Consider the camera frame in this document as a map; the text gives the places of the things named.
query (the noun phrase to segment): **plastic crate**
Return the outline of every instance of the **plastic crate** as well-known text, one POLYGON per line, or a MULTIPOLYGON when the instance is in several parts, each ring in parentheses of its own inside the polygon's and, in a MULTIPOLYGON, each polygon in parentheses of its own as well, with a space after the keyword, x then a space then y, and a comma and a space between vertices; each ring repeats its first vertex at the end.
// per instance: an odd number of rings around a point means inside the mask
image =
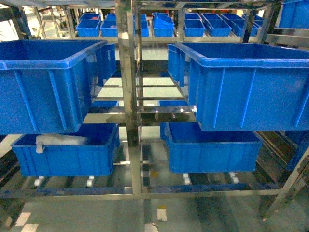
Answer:
POLYGON ((76 132, 116 71, 106 41, 18 40, 0 51, 0 134, 76 132))
POLYGON ((184 33, 187 37, 203 37, 205 27, 201 20, 185 20, 184 33))
POLYGON ((107 14, 105 20, 116 21, 116 14, 107 14))
MULTIPOLYGON (((246 14, 243 14, 243 15, 242 15, 242 18, 245 19, 246 16, 247 16, 246 14)), ((254 20, 255 20, 255 21, 263 21, 264 18, 262 18, 262 17, 260 17, 260 16, 258 16, 258 15, 256 14, 255 17, 254 17, 254 20)))
POLYGON ((285 1, 279 28, 309 29, 309 0, 285 1))
MULTIPOLYGON (((236 36, 241 37, 244 33, 244 31, 243 31, 244 26, 245 26, 244 20, 234 20, 234 21, 232 21, 232 27, 231 28, 232 28, 232 30, 233 30, 233 32, 236 36)), ((250 36, 256 36, 258 29, 259 28, 255 24, 253 24, 250 36)))
POLYGON ((203 13, 201 14, 203 22, 205 20, 222 20, 221 17, 217 14, 208 14, 208 13, 203 13))
POLYGON ((23 176, 100 176, 113 172, 113 155, 120 145, 117 124, 83 124, 77 133, 89 145, 45 145, 36 153, 36 136, 24 135, 12 144, 23 176))
POLYGON ((178 79, 188 73, 188 102, 197 106, 203 131, 309 130, 308 51, 249 43, 174 46, 178 79))
POLYGON ((167 123, 174 173, 252 172, 262 140, 251 131, 203 132, 198 123, 167 123))
POLYGON ((232 22, 234 20, 243 20, 242 17, 238 16, 237 14, 221 14, 221 18, 231 27, 233 28, 232 22))
POLYGON ((198 13, 185 13, 185 20, 193 19, 193 20, 202 20, 198 13))
POLYGON ((174 29, 174 22, 170 17, 164 14, 156 14, 154 20, 154 27, 157 29, 174 29))
POLYGON ((79 37, 98 37, 100 20, 83 19, 76 27, 79 37))
POLYGON ((102 36, 104 37, 117 37, 117 23, 113 20, 105 20, 101 24, 102 36))
MULTIPOLYGON (((188 103, 185 100, 166 100, 166 101, 159 101, 159 106, 187 106, 188 103)), ((165 129, 166 129, 166 122, 160 123, 160 138, 166 140, 165 129)))
POLYGON ((205 20, 204 25, 212 37, 227 37, 232 30, 223 20, 205 20))
POLYGON ((154 26, 154 36, 155 37, 173 37, 174 36, 174 28, 156 28, 154 26))
POLYGON ((101 20, 101 15, 95 13, 83 13, 83 15, 80 17, 80 20, 83 19, 101 20))

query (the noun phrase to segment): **metal rod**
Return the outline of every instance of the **metal rod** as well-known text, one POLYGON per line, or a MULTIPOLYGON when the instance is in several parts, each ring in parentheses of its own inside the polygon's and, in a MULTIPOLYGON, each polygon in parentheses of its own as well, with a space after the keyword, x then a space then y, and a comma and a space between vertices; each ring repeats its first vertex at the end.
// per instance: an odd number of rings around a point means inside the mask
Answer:
POLYGON ((126 133, 133 195, 141 194, 140 144, 137 118, 136 71, 131 0, 115 0, 126 133))
POLYGON ((269 5, 260 29, 258 43, 264 44, 268 34, 272 34, 281 8, 280 3, 269 5))
POLYGON ((34 13, 37 17, 37 20, 39 22, 39 30, 41 29, 42 30, 42 36, 44 39, 46 39, 46 33, 45 33, 45 30, 44 30, 44 27, 43 27, 43 23, 42 23, 42 19, 41 19, 41 16, 40 16, 40 13, 38 11, 38 8, 37 7, 34 7, 34 13))
POLYGON ((245 20, 245 25, 244 25, 244 29, 242 32, 242 37, 240 42, 241 43, 248 43, 249 42, 249 38, 250 38, 250 34, 251 34, 251 30, 254 24, 254 18, 256 15, 256 10, 248 10, 247 14, 246 14, 246 20, 245 20))
POLYGON ((51 7, 51 9, 50 9, 50 13, 51 13, 51 15, 52 15, 52 20, 53 20, 54 25, 55 25, 55 30, 56 30, 57 37, 60 38, 60 34, 59 34, 57 22, 56 22, 55 15, 54 15, 54 10, 53 10, 52 7, 51 7))

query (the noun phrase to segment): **small blue bin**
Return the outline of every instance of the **small blue bin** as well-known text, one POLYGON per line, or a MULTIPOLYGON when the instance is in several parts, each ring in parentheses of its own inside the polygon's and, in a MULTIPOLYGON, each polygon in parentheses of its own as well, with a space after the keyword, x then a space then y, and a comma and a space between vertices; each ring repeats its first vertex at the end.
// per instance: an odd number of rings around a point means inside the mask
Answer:
POLYGON ((179 55, 178 79, 188 78, 188 102, 203 131, 309 130, 308 51, 250 43, 169 50, 179 55))
MULTIPOLYGON (((188 103, 185 100, 167 100, 167 101, 159 101, 159 106, 187 106, 188 103)), ((166 140, 165 129, 166 122, 160 123, 160 138, 162 140, 166 140)))
POLYGON ((164 14, 156 14, 154 27, 163 29, 174 29, 174 22, 170 17, 164 14))
POLYGON ((217 14, 208 14, 208 13, 203 13, 201 14, 203 22, 205 20, 222 20, 221 17, 217 14))
POLYGON ((79 37, 98 37, 100 20, 83 19, 76 27, 79 37))
POLYGON ((101 24, 102 36, 104 37, 117 37, 117 23, 113 20, 105 20, 101 24))
POLYGON ((167 123, 174 173, 252 172, 262 140, 251 131, 203 132, 198 123, 167 123))
POLYGON ((202 20, 198 13, 185 13, 185 20, 193 19, 193 20, 202 20))
POLYGON ((221 14, 221 18, 233 29, 232 22, 234 20, 243 20, 244 19, 237 14, 221 14))
POLYGON ((231 32, 231 27, 223 20, 205 20, 205 27, 212 37, 227 37, 231 32))
MULTIPOLYGON (((246 14, 243 14, 242 15, 242 18, 243 19, 245 19, 246 18, 246 14)), ((257 14, 255 15, 255 17, 254 17, 254 21, 263 21, 264 19, 262 18, 262 17, 260 17, 260 16, 258 16, 257 14)))
POLYGON ((0 43, 0 134, 77 132, 115 71, 107 41, 0 43))
POLYGON ((185 20, 184 33, 187 37, 203 37, 205 27, 201 20, 185 20))
POLYGON ((88 20, 101 20, 101 15, 96 13, 83 13, 79 20, 88 19, 88 20))
POLYGON ((37 135, 24 135, 12 144, 23 176, 101 176, 113 172, 120 145, 117 124, 83 124, 68 135, 90 138, 89 145, 45 145, 36 153, 37 135))
POLYGON ((116 21, 116 14, 107 14, 105 20, 116 21))
MULTIPOLYGON (((234 20, 234 21, 232 21, 232 27, 231 28, 233 29, 233 32, 236 36, 241 37, 244 33, 244 31, 243 31, 244 26, 245 26, 244 20, 234 20)), ((253 24, 250 36, 256 36, 258 29, 259 28, 255 24, 253 24)))
POLYGON ((285 1, 279 28, 309 29, 309 0, 285 1))

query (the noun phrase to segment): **stainless steel rack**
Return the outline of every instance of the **stainless steel rack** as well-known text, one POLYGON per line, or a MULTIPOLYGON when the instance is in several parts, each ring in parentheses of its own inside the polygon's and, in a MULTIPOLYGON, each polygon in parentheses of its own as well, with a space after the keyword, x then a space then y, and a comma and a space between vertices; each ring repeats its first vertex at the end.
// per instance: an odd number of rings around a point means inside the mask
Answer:
MULTIPOLYGON (((265 212, 262 212, 262 217, 265 219, 275 210, 279 209, 284 202, 291 196, 297 193, 303 175, 309 167, 309 149, 306 150, 302 159, 297 164, 295 169, 288 173, 287 178, 281 178, 281 173, 270 172, 265 168, 268 165, 267 161, 259 158, 257 162, 257 171, 250 174, 251 180, 248 182, 240 182, 233 184, 229 181, 221 184, 199 183, 191 185, 178 186, 150 186, 148 177, 142 176, 142 173, 149 171, 150 165, 154 163, 148 157, 147 152, 143 152, 145 145, 151 143, 153 146, 164 147, 163 141, 145 141, 141 139, 142 128, 145 126, 159 125, 160 122, 189 122, 195 121, 194 106, 182 107, 159 107, 159 106, 144 106, 145 100, 159 100, 164 98, 144 97, 143 89, 145 87, 163 87, 163 86, 147 86, 143 84, 144 78, 153 77, 152 73, 144 72, 144 64, 142 60, 142 42, 156 43, 174 43, 182 41, 191 42, 256 42, 256 43, 275 43, 284 44, 287 46, 309 47, 308 30, 291 30, 291 29, 274 29, 275 22, 280 10, 281 3, 277 0, 34 0, 27 1, 36 7, 62 6, 66 12, 66 18, 69 26, 69 34, 71 38, 79 39, 75 36, 72 24, 72 16, 70 9, 77 8, 115 8, 117 15, 118 37, 117 41, 109 38, 110 42, 118 42, 120 65, 121 65, 121 80, 124 107, 106 107, 93 108, 88 113, 84 123, 121 123, 126 126, 127 142, 122 142, 120 155, 128 154, 128 159, 120 160, 115 163, 116 167, 129 167, 130 182, 129 187, 115 187, 107 184, 108 178, 102 178, 101 185, 93 188, 69 188, 73 186, 72 178, 67 178, 65 188, 48 187, 47 179, 42 185, 33 189, 31 182, 33 178, 23 178, 18 173, 18 164, 12 162, 7 165, 6 172, 0 180, 2 189, 0 190, 0 198, 2 199, 23 199, 25 201, 61 201, 61 200, 124 200, 124 199, 152 199, 152 198, 194 198, 194 197, 220 197, 220 196, 251 196, 251 195, 277 195, 275 201, 270 203, 271 206, 265 212), (239 39, 237 37, 229 38, 185 38, 183 32, 184 25, 184 9, 246 9, 246 29, 244 36, 239 39), (178 36, 173 38, 142 38, 141 37, 141 9, 170 9, 178 11, 178 36), (259 36, 250 38, 250 32, 253 25, 254 15, 257 10, 265 9, 265 20, 259 36), (136 14, 136 37, 133 36, 133 12, 136 14)), ((24 1, 5 1, 0 0, 0 3, 21 6, 24 1)), ((99 101, 114 100, 116 98, 99 98, 99 101)), ((270 140, 267 140, 267 135, 264 135, 266 145, 264 147, 277 153, 282 154, 280 149, 276 147, 270 140)), ((6 222, 7 218, 12 216, 0 208, 1 221, 6 222)))

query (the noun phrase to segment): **horizontal steel bar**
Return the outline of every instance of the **horizontal steel bar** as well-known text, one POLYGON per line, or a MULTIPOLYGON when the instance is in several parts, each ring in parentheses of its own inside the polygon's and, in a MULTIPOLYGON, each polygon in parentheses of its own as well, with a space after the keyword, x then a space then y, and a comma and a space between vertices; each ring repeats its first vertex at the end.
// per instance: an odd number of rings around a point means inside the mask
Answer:
MULTIPOLYGON (((192 106, 144 106, 138 107, 138 116, 143 125, 157 125, 158 122, 195 122, 192 106)), ((84 123, 124 123, 124 107, 92 107, 84 123)))
POLYGON ((21 198, 31 201, 129 200, 221 196, 278 195, 277 184, 224 184, 143 187, 142 194, 132 195, 132 187, 122 188, 53 188, 0 190, 1 199, 21 198))

